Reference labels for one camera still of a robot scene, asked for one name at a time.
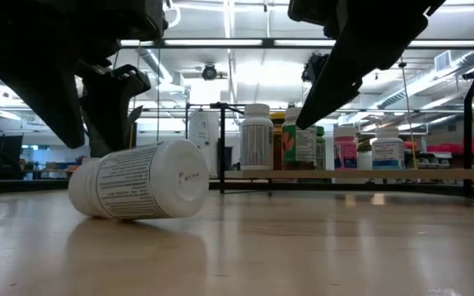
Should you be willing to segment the white melatonin bottle blue band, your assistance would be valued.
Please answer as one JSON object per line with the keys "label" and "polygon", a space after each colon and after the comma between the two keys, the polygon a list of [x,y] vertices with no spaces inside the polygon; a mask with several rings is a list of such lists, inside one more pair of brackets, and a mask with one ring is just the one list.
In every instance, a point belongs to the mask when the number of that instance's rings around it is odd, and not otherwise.
{"label": "white melatonin bottle blue band", "polygon": [[371,144],[373,169],[404,169],[404,143],[399,137],[397,127],[384,127],[376,130],[375,140]]}

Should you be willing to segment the black aluminium table frame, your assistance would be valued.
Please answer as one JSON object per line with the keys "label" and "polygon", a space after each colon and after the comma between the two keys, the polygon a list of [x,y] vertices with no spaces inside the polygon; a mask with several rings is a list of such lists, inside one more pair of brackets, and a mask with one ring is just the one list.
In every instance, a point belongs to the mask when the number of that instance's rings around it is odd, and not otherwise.
{"label": "black aluminium table frame", "polygon": [[[152,48],[185,48],[191,49],[195,46],[199,46],[201,48],[206,49],[219,49],[219,48],[244,48],[244,49],[292,49],[292,48],[302,48],[302,49],[309,49],[309,48],[316,48],[316,49],[331,49],[335,45],[335,41],[333,39],[167,39],[167,40],[154,40],[154,41],[147,41],[147,42],[139,42],[137,40],[132,40],[129,43],[130,47],[140,47],[141,49],[152,49]],[[30,47],[28,45],[24,45],[23,43],[16,43],[16,42],[7,42],[7,41],[0,41],[0,47]],[[105,72],[111,69],[109,59],[105,59],[105,64],[91,64],[86,61],[81,60],[77,55],[75,55],[71,50],[68,49],[67,46],[60,44],[60,43],[53,43],[49,42],[48,47],[50,49],[65,51],[72,56],[78,58],[78,63],[75,67],[75,82],[77,87],[78,93],[78,103],[80,106],[81,111],[81,103],[80,98],[83,96],[84,92],[84,85],[82,82],[82,77],[85,72],[89,70],[96,70],[98,72]]]}

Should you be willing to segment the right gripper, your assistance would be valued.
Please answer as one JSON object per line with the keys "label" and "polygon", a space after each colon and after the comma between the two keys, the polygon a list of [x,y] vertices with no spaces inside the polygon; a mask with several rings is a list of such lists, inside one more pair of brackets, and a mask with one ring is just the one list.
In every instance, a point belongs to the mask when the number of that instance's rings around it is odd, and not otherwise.
{"label": "right gripper", "polygon": [[323,27],[335,41],[296,125],[306,129],[356,97],[360,70],[386,70],[446,0],[290,0],[291,20]]}

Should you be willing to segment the pink bottle white cap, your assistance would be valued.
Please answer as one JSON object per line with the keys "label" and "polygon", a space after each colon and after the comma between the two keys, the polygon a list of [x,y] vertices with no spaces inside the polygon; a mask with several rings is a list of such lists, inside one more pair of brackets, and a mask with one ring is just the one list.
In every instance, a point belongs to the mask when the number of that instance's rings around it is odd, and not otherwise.
{"label": "pink bottle white cap", "polygon": [[335,170],[357,169],[356,129],[336,127],[333,131]]}

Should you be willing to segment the large white medicine bottle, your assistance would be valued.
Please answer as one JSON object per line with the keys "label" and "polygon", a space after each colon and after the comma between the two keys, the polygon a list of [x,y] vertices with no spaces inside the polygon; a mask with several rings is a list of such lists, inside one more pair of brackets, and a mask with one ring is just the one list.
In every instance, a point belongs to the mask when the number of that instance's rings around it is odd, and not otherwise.
{"label": "large white medicine bottle", "polygon": [[248,104],[240,128],[240,168],[273,169],[273,123],[267,104]]}

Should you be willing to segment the amber bottle yellow cap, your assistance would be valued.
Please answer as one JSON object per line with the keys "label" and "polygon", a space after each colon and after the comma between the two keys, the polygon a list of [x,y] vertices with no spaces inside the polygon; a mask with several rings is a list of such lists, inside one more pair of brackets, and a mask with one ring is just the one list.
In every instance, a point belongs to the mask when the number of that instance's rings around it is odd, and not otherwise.
{"label": "amber bottle yellow cap", "polygon": [[285,122],[284,112],[272,113],[273,123],[273,169],[282,170],[282,124]]}

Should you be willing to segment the black ceiling-mounted device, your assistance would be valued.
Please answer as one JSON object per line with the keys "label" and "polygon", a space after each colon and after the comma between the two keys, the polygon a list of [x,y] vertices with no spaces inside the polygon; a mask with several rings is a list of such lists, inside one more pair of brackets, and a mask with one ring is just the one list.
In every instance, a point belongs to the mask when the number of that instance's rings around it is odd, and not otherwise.
{"label": "black ceiling-mounted device", "polygon": [[318,79],[327,59],[327,54],[312,53],[304,65],[304,70],[301,74],[302,81],[314,83]]}

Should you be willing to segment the red storage bins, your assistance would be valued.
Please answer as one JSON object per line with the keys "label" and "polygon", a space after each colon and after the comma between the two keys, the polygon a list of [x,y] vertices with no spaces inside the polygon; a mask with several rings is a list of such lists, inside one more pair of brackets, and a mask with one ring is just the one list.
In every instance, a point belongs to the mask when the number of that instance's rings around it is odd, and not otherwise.
{"label": "red storage bins", "polygon": [[[464,145],[442,143],[428,145],[426,150],[416,150],[413,142],[405,142],[405,165],[408,169],[462,169],[464,166]],[[474,169],[474,138],[471,143],[472,168]]]}

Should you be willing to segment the white bottle fine-print label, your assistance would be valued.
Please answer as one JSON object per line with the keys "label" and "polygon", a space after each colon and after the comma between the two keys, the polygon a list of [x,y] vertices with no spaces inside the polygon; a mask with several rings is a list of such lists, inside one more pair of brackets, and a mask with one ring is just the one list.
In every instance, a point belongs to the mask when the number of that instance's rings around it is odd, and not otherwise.
{"label": "white bottle fine-print label", "polygon": [[72,174],[68,196],[78,212],[90,217],[184,218],[202,208],[209,177],[199,148],[173,139],[87,160]]}

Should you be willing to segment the white tall appliance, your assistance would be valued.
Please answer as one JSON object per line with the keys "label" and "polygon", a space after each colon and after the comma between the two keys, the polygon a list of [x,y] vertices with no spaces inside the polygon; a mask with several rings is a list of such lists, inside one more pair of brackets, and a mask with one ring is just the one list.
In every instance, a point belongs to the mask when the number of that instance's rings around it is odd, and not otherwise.
{"label": "white tall appliance", "polygon": [[219,115],[206,110],[190,114],[188,138],[201,151],[211,176],[217,176],[217,144],[220,136]]}

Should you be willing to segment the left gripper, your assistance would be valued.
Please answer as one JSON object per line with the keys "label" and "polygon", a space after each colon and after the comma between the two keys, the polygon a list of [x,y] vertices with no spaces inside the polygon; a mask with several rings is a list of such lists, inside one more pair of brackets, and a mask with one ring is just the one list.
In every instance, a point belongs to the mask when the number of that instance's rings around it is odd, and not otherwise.
{"label": "left gripper", "polygon": [[[161,39],[167,29],[163,0],[0,0],[0,41],[20,35],[60,43],[81,60],[105,64],[120,41]],[[75,67],[65,51],[0,47],[0,80],[69,148],[85,143]],[[131,98],[148,91],[147,76],[133,65],[82,77],[81,111],[92,157],[126,150]]]}

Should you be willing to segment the green medicine bottle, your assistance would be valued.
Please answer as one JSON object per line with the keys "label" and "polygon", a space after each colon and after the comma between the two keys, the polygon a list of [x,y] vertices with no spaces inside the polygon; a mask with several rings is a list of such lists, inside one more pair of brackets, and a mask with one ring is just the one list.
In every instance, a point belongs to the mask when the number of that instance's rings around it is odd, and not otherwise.
{"label": "green medicine bottle", "polygon": [[326,169],[324,127],[316,127],[316,169]]}

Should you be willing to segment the wooden shelf black metal legs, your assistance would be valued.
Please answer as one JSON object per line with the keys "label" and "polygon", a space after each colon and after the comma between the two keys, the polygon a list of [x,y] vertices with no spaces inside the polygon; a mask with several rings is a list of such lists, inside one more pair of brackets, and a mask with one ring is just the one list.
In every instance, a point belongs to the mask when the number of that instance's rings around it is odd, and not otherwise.
{"label": "wooden shelf black metal legs", "polygon": [[399,170],[294,170],[294,171],[220,171],[213,178],[211,190],[221,194],[225,190],[292,190],[286,184],[275,184],[274,179],[325,179],[325,178],[367,178],[367,179],[457,179],[463,181],[462,188],[436,189],[433,185],[399,185],[404,192],[439,193],[463,196],[474,201],[474,168],[472,167],[472,96],[474,80],[464,99],[464,165],[461,169],[399,169]]}

